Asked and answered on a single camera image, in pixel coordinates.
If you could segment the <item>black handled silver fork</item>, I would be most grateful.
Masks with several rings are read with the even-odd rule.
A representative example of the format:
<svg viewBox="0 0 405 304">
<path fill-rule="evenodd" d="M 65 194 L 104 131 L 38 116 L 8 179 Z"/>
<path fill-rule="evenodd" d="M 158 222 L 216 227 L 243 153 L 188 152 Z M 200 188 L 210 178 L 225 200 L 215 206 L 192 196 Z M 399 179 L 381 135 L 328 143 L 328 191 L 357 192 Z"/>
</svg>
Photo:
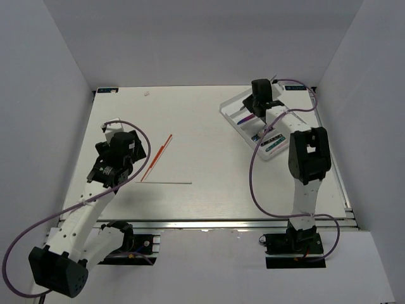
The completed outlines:
<svg viewBox="0 0 405 304">
<path fill-rule="evenodd" d="M 266 141 L 262 142 L 262 143 L 260 144 L 260 146 L 266 146 L 266 145 L 268 145 L 268 144 L 270 144 L 270 143 L 272 143 L 273 141 L 276 141 L 276 140 L 278 140 L 278 139 L 285 139 L 285 138 L 284 138 L 283 135 L 279 134 L 279 135 L 277 135 L 277 136 L 274 136 L 274 137 L 269 138 L 269 139 L 267 139 Z"/>
</svg>

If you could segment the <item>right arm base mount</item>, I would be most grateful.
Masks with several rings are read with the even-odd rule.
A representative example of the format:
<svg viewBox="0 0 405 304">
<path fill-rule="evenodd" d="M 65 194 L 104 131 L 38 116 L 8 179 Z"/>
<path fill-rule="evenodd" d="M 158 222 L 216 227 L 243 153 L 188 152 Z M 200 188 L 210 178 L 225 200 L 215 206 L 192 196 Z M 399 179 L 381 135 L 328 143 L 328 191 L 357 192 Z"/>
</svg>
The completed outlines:
<svg viewBox="0 0 405 304">
<path fill-rule="evenodd" d="M 291 224 L 284 233 L 263 234 L 267 269 L 324 269 L 326 262 L 316 226 L 296 230 Z"/>
</svg>

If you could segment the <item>clear chopstick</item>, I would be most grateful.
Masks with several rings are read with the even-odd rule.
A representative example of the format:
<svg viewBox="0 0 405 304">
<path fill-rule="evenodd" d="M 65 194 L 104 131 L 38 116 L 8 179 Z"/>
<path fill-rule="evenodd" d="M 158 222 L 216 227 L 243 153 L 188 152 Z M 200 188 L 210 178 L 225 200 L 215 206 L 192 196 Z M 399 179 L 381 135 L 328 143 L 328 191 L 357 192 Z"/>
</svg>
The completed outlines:
<svg viewBox="0 0 405 304">
<path fill-rule="evenodd" d="M 138 184 L 178 184 L 178 185 L 191 185 L 191 181 L 137 181 Z"/>
</svg>

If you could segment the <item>iridescent rainbow steak knife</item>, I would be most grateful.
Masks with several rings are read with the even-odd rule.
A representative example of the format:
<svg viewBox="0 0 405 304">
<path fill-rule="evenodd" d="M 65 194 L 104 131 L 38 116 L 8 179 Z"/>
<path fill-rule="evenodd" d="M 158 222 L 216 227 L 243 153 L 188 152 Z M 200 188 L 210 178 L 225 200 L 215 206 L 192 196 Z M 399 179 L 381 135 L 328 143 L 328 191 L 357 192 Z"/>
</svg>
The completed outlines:
<svg viewBox="0 0 405 304">
<path fill-rule="evenodd" d="M 256 118 L 256 116 L 255 116 L 254 114 L 250 114 L 249 116 L 244 117 L 243 119 L 239 120 L 239 121 L 237 122 L 237 125 L 244 124 L 244 123 L 246 123 L 246 122 L 248 122 L 248 121 L 250 121 L 250 120 L 252 120 L 252 119 L 254 119 L 254 118 Z"/>
</svg>

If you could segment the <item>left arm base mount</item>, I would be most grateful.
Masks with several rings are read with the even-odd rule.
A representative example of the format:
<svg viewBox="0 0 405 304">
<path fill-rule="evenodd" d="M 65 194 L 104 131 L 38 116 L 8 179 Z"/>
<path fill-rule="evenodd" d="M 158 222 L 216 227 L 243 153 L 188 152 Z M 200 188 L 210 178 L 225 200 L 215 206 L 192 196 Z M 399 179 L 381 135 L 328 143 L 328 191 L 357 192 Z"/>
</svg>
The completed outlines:
<svg viewBox="0 0 405 304">
<path fill-rule="evenodd" d="M 121 246 L 104 257 L 99 265 L 153 266 L 157 260 L 160 235 L 151 232 L 135 232 L 133 225 L 115 221 L 101 226 L 101 232 L 111 229 L 123 236 Z"/>
</svg>

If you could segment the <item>teal handled silver fork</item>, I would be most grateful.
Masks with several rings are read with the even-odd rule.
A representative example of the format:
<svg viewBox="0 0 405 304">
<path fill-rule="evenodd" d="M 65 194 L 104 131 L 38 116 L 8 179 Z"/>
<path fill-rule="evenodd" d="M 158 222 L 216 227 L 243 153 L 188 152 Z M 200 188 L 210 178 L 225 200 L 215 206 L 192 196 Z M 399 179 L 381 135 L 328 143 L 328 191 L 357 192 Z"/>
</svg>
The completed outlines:
<svg viewBox="0 0 405 304">
<path fill-rule="evenodd" d="M 284 137 L 277 139 L 274 143 L 272 143 L 270 146 L 268 146 L 265 151 L 266 152 L 271 151 L 272 149 L 274 149 L 275 147 L 277 147 L 279 144 L 281 144 L 284 141 L 285 141 Z"/>
</svg>

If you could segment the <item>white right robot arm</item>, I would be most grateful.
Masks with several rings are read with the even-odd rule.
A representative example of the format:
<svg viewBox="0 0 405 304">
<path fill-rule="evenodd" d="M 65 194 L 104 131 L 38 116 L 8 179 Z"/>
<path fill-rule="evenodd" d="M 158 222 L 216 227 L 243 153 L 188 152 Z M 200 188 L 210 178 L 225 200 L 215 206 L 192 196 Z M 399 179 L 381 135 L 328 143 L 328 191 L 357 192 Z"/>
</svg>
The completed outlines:
<svg viewBox="0 0 405 304">
<path fill-rule="evenodd" d="M 272 129 L 289 141 L 288 166 L 294 179 L 294 202 L 290 215 L 272 215 L 287 219 L 293 232 L 285 237 L 286 246 L 295 253 L 309 244 L 305 232 L 315 230 L 315 209 L 318 191 L 332 160 L 328 134 L 323 127 L 312 127 L 301 121 L 295 112 L 308 113 L 311 108 L 288 108 L 273 96 L 275 85 L 280 81 L 257 79 L 251 82 L 252 94 L 243 101 L 244 106 L 266 124 L 266 133 Z"/>
</svg>

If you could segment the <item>pink handled silver spoon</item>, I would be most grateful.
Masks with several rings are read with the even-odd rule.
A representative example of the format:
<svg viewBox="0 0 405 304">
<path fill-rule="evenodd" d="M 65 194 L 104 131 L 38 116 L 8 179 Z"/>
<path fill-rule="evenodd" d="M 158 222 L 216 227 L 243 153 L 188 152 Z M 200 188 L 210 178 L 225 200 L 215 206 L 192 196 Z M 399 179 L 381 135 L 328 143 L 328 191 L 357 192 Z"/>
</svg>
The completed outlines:
<svg viewBox="0 0 405 304">
<path fill-rule="evenodd" d="M 260 131 L 258 131 L 256 135 L 259 138 L 262 138 L 263 136 L 265 136 L 265 134 L 267 134 L 268 132 L 271 132 L 272 130 L 273 130 L 273 127 L 263 128 Z"/>
</svg>

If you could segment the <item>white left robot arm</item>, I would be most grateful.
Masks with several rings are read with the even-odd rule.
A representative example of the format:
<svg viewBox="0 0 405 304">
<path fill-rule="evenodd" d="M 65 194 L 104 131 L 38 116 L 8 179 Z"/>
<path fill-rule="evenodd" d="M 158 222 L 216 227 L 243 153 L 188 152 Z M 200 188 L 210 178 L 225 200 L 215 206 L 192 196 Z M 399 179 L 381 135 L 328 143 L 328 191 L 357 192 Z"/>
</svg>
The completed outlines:
<svg viewBox="0 0 405 304">
<path fill-rule="evenodd" d="M 87 176 L 81 206 L 70 212 L 43 248 L 33 248 L 28 256 L 35 283 L 69 298 L 83 290 L 90 270 L 99 262 L 134 245 L 132 225 L 122 220 L 104 225 L 93 240 L 87 238 L 116 196 L 117 186 L 133 172 L 133 164 L 146 157 L 142 143 L 136 131 L 118 128 L 108 131 L 106 140 L 95 148 L 99 156 Z"/>
</svg>

